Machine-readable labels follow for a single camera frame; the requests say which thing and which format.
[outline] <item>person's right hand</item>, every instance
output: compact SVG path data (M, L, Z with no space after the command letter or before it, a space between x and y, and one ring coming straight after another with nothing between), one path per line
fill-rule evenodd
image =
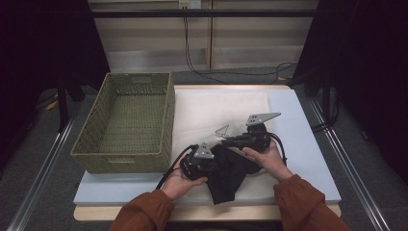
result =
M200 186L208 181L207 177L201 177L194 181L187 178L180 168L180 162L183 160L181 158L169 176L167 177L165 184L163 185L162 191L171 200L176 200L186 194L192 187Z
M282 182L293 176L293 173L285 166L279 153L276 142L272 140L269 148L262 153L252 148L244 147L242 152L255 159L273 178Z

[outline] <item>black cable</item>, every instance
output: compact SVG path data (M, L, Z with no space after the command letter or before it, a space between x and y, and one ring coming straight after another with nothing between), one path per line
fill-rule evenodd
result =
M310 75L312 74L316 74L316 71L318 69L313 67L309 70L307 70L305 73L296 76L295 78L292 78L291 81L289 81L288 83L286 83L286 86L288 86L289 88L292 88L295 85L301 84L306 78L308 78Z
M340 98L337 95L335 105L334 105L334 107L332 109L332 112L331 112L330 119L328 121L324 121L321 124L311 126L313 133L320 132L320 131L322 131L324 129L327 129L327 128L333 126L336 123L337 118L339 117L339 111L340 111Z
M279 66L284 65L284 64L288 64L289 66L284 67L284 68L282 68L282 69L279 69ZM272 80L272 82L270 82L269 84L271 85L271 84L275 83L276 81L278 81L278 79L279 79L279 72L282 71L282 70L284 70L284 69L287 69L287 68L293 66L294 64L296 64L296 63L281 63L281 64L279 64L279 65L276 67L276 70L275 70L276 78L275 78L274 80Z
M203 71L197 71L194 66L192 65L191 62L191 56L190 56L190 44L189 44L189 22L188 19L186 17L183 18L184 19L184 30L185 30L185 45L186 45L186 49L185 49L185 56L186 56L186 62L187 62L187 66L189 67L189 69L194 72L195 74L199 75L202 78L206 78L206 79L211 79L214 81L217 81L221 84L224 85L228 85L228 83L223 82L221 80L209 77L209 76L204 76L204 75L209 75L209 74L236 74L236 75L249 75L249 76L265 76L265 75L273 75L276 74L276 79L274 79L272 82L270 82L269 84L273 84L277 79L278 79L278 74L280 71L285 70L287 68L290 68L291 66L297 64L297 63L281 63L279 66L276 67L275 71L272 72L268 72L268 73L244 73L244 72L229 72L229 71L211 71L211 72L203 72ZM286 66L282 69L279 69L279 67L281 65L284 64L288 64L289 66Z
M335 62L339 59L339 57L340 57L340 54L341 54L341 52L342 52L342 48L344 47L344 44L345 44L345 41L346 41L346 39L347 39L347 36L348 36L348 33L349 33L349 30L350 30L350 27L351 27L351 22L352 22L352 19L354 18L354 15L356 14L356 12L357 12L357 8L360 6L360 0L358 0L357 1L357 3L354 5L354 7L353 7L353 10L352 10L352 13L351 13L351 17L348 19L348 21L347 21L347 24L346 24L346 27L345 27L345 30L344 30L344 33L343 33L343 35L342 35L342 38L341 38L341 41L340 41L340 45L338 46L338 49L337 49L337 51L336 51L336 56L335 56L335 58L332 60L332 62L331 62L331 65L328 67L328 69L329 70L331 70L331 69L333 69L334 67L334 65L335 65ZM328 121L325 121L325 122L323 122L321 125L320 125L320 128L319 129L315 129L313 132L314 133L316 133L316 132L319 132L319 131L322 131L322 130L324 130L324 129L326 129L326 128L329 128L329 127L331 127L335 122L336 122L336 120L337 120L337 116L338 116L338 113L339 113L339 109L337 109L337 114L335 115L335 116L331 116L331 115L328 115L328 113L327 112L329 112L329 105L330 105L330 90L329 90L329 88L330 88L330 75L328 75L328 73L326 73L326 75L324 76L324 87L323 87L323 117L324 117L324 119L325 120L327 120L328 119ZM339 108L339 102L338 101L336 101L336 103L335 104L337 104L336 105L336 107L337 108Z
M286 158L285 149L283 148L283 144L282 144L281 140L280 140L279 137L276 136L276 134L274 134L274 133L269 133L269 135L270 135L274 140L276 140L276 141L278 142L279 147L281 148L281 152L282 152L282 161L283 161L283 164L285 164L285 166L286 166L286 165L287 165L287 164L286 164L287 158Z
M211 79L211 80L217 81L217 82L219 82L221 84L228 85L228 83L226 83L226 82L223 82L221 80L218 80L218 79L215 79L215 78L212 78L212 77L209 77L209 76L204 76L200 72L195 70L194 66L191 63L190 45L189 45L189 22L188 22L186 17L184 17L184 31L185 31L185 40L186 40L186 49L185 49L186 55L185 56L186 56L187 66L189 67L189 69L192 72L194 72L195 74L202 77L202 78Z
M186 147L186 149L184 149L180 155L176 158L176 160L174 160L173 164L171 164L171 166L168 168L168 170L166 171L166 173L163 175L162 179L159 181L159 184L157 184L156 189L159 190L162 188L162 185L165 183L166 179L168 178L168 176L171 174L171 172L173 172L174 170L178 169L178 168L174 168L174 166L177 164L177 162L180 160L180 158L184 155L184 153L187 152L187 150L189 149L193 149L195 148L195 145L190 145L188 147Z

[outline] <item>black wire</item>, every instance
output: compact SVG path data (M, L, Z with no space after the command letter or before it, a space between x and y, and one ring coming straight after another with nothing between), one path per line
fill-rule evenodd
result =
M349 21L347 22L346 28L345 28L344 33L342 35L340 45L338 46L338 49L336 51L337 55L335 56L335 59L331 62L331 65L328 68L333 68L333 65L334 65L335 61L337 61L339 59L340 53L342 52L342 48L344 47L345 41L347 39L347 34L349 33L349 30L350 30L350 27L351 27L351 20L354 18L354 15L356 14L357 8L359 6L360 6L360 1L358 0L357 3L354 4L354 7L353 7L353 10L352 10L352 13L351 13L351 17L349 18ZM336 122L337 117L338 117L338 113L339 113L339 105L338 105L339 104L339 101L338 101L339 98L337 97L336 100L337 100L336 101L336 107L338 108L337 109L337 114L334 117L330 116L330 120L325 122L325 123L322 123L320 125L319 129L315 129L315 131L313 131L314 133L322 131L324 129L327 129L327 128L331 127Z
M282 68L282 69L279 69L279 66L284 65L284 64L288 64L288 66L287 66L287 67L284 67L284 68ZM279 78L279 72L280 72L280 71L282 71L282 70L284 70L284 69L287 69L287 68L293 66L294 64L296 64L296 63L281 63L281 64L279 64L279 65L276 67L276 71L275 71L275 73L276 73L276 78L275 78L274 80L272 80L272 82L270 82L269 84L271 85L271 84L275 83L275 82L278 80L278 78Z
M272 72L268 72L268 73L244 73L244 72L229 72L229 71L211 71L211 72L203 72L203 71L197 71L194 66L192 65L191 62L191 56L190 56L190 44L189 44L189 22L187 20L186 17L183 18L184 19L184 30L185 30L185 45L186 45L186 49L185 49L185 56L186 56L186 62L187 62L187 66L189 67L189 69L194 72L195 74L199 75L202 78L206 78L206 79L211 79L214 81L217 81L221 84L224 85L229 85L226 82L223 82L221 80L209 77L209 76L205 76L205 75L209 75L209 74L236 74L236 75L249 75L249 76L265 76L265 75L272 75L272 74L276 74L276 78L270 82L269 84L273 84L277 79L278 79L278 74L280 71L285 70L287 68L290 68L291 66L297 64L297 63L281 63L279 66L276 67L275 71ZM279 67L281 65L284 64L288 64L289 66L286 66L282 69L279 69Z
M200 73L200 72L198 72L197 70L195 70L194 66L193 66L192 63L191 63L190 45L189 45L189 22L188 22L188 20L187 20L186 17L184 17L184 31L185 31L185 40L186 40L186 49L185 49L185 52L186 52L186 62L187 62L187 65L189 66L189 69L190 69L192 72L194 72L195 74L197 74L197 75L199 75L200 77L202 77L202 78L211 79L211 80L217 81L217 82L219 82L219 83L221 83L221 84L228 85L228 83L226 83L226 82L223 82L223 81L221 81L221 80L218 80L218 79L215 79L215 78L212 78L212 77L209 77L209 76L204 76L202 73Z
M316 71L318 71L317 68L313 67L308 69L305 73L300 74L298 76L296 76L295 78L292 78L291 81L289 81L288 83L286 83L286 86L288 86L289 88L292 88L295 85L301 84L302 82L305 81L305 79L307 79L310 75L312 74L316 74Z
M285 166L286 166L286 165L287 165L287 164L286 164L287 158L286 158L285 149L283 148L283 144L282 144L281 140L280 140L279 137L276 136L276 134L274 134L274 133L269 133L269 135L270 135L274 140L276 140L276 141L278 142L279 147L281 148L281 152L282 152L282 161L283 161L283 164L285 164Z
M188 147L186 147L186 149L184 149L180 155L176 158L176 160L174 160L173 164L171 164L171 166L168 168L168 170L166 171L166 173L163 175L162 179L159 181L159 184L157 184L156 189L159 190L162 188L162 185L165 183L166 179L168 178L168 176L171 174L171 172L173 172L174 170L178 169L178 168L174 168L174 166L177 164L177 162L180 160L180 158L184 155L185 152L187 152L187 150L189 149L193 149L195 148L195 145L190 145Z
M324 121L321 124L312 126L311 128L312 128L313 133L323 131L324 129L327 129L327 128L333 126L336 123L337 118L339 117L339 111L340 111L340 98L339 98L339 96L336 96L336 101L335 101L335 105L334 105L334 107L332 109L330 120L329 121Z

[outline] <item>brown jacket sleeve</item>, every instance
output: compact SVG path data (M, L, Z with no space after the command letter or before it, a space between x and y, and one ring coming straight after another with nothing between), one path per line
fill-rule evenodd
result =
M163 191L143 193L122 207L110 231L164 230L173 209L173 202Z
M324 194L298 175L273 187L285 231L350 230L325 204Z

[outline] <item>green wicker basket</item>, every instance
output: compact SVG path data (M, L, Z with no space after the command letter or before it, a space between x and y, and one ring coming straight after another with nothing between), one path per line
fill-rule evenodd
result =
M109 73L71 156L90 173L164 172L174 106L170 73Z

